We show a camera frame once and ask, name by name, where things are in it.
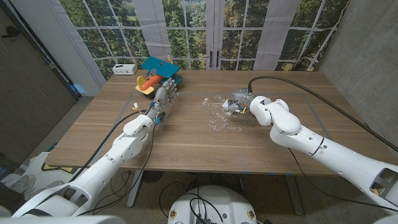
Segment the yellow object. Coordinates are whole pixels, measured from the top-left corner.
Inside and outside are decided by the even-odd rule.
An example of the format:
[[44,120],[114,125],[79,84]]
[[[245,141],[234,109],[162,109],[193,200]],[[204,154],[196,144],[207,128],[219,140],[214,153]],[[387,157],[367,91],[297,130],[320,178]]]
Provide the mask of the yellow object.
[[72,173],[73,167],[61,167],[61,170],[67,171],[69,173]]
[[149,93],[152,93],[155,89],[154,87],[149,87],[147,90],[142,91],[141,87],[143,86],[143,84],[145,83],[145,78],[142,76],[138,76],[137,77],[137,85],[136,85],[136,90],[140,91],[143,94],[148,95]]
[[372,189],[373,193],[377,196],[379,196],[379,192],[376,189]]
[[48,169],[56,169],[56,167],[50,167],[49,165],[45,164],[43,170],[48,170]]

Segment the small white box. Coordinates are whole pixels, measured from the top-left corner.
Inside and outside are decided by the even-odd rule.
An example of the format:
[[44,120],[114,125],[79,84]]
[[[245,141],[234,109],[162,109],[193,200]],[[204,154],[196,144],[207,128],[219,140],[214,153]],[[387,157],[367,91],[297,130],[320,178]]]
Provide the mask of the small white box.
[[112,71],[115,75],[133,75],[137,69],[136,64],[116,64]]

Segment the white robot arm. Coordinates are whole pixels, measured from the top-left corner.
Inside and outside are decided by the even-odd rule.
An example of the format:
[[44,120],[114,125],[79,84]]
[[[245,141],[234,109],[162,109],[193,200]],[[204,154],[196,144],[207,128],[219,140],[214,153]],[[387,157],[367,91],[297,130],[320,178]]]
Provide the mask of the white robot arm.
[[176,84],[169,78],[158,90],[145,114],[128,122],[112,148],[74,181],[44,190],[25,203],[14,217],[50,215],[75,217],[95,206],[101,191],[116,171],[128,160],[136,157],[147,141],[147,130],[164,118],[175,99]]
[[368,158],[311,131],[289,112],[283,100],[271,101],[242,89],[229,94],[224,110],[235,111],[239,107],[249,108],[260,125],[273,124],[270,136],[275,143],[309,155],[378,205],[398,210],[398,166]]

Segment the orange object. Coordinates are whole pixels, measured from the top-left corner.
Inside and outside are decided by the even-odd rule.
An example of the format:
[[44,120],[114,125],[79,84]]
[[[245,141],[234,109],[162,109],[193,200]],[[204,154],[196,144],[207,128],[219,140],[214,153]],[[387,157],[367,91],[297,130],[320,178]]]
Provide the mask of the orange object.
[[164,79],[164,77],[160,75],[148,76],[146,82],[142,85],[141,90],[147,90],[149,87],[162,81],[162,79]]

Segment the window pane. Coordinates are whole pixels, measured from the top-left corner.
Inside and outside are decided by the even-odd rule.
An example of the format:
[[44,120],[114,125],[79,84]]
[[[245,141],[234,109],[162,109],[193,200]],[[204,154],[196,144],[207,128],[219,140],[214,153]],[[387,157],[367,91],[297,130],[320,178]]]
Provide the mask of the window pane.
[[318,57],[317,57],[318,61],[321,60],[323,54],[325,53],[325,50],[328,48],[328,45],[329,45],[331,39],[333,38],[333,35],[334,34],[331,35],[331,37],[328,39],[328,42],[326,43],[326,45],[322,48],[321,52],[318,54]]
[[310,61],[307,59],[303,59],[301,62],[298,62],[294,71],[306,71],[308,66],[310,66]]
[[178,65],[181,70],[189,69],[188,60],[173,60],[173,63],[175,65]]
[[115,57],[130,56],[119,29],[101,29],[101,32]]
[[187,58],[187,37],[185,30],[168,30],[170,47],[172,49],[173,58]]
[[301,0],[290,26],[312,27],[321,3],[321,0]]
[[206,60],[191,60],[191,70],[206,70]]
[[245,30],[243,32],[241,58],[256,58],[261,32],[261,30]]
[[93,58],[110,57],[111,53],[105,45],[98,30],[77,30]]
[[333,27],[346,6],[348,0],[326,0],[322,12],[319,16],[317,28]]
[[97,64],[99,70],[104,76],[105,80],[108,81],[109,78],[113,75],[112,68],[114,67],[115,63],[113,59],[104,59],[104,60],[96,60],[95,63]]
[[297,60],[304,47],[310,31],[289,30],[285,40],[284,48],[280,55],[281,60]]
[[145,62],[146,59],[136,59],[137,62],[137,68],[142,69],[142,64]]
[[275,71],[291,71],[295,63],[293,62],[278,62]]
[[254,67],[254,61],[239,61],[238,70],[251,71]]
[[110,0],[121,26],[139,26],[136,9],[131,1]]
[[117,26],[107,0],[86,0],[88,8],[99,26]]
[[224,27],[243,27],[246,0],[226,0]]
[[141,30],[123,29],[123,33],[133,57],[149,57],[147,45]]
[[326,36],[330,32],[330,30],[325,30],[322,32],[314,31],[310,37],[310,41],[308,42],[307,48],[305,49],[303,56],[314,58],[319,48],[326,40]]
[[206,57],[206,31],[188,30],[189,54],[191,58]]
[[227,59],[238,58],[241,32],[241,30],[224,30],[222,53],[223,57]]
[[236,62],[221,61],[221,70],[236,70]]
[[162,0],[167,27],[185,27],[181,0]]
[[188,27],[206,27],[206,1],[185,0]]
[[94,26],[91,16],[81,0],[60,0],[63,10],[75,27]]
[[249,2],[245,27],[264,27],[269,0],[252,0]]

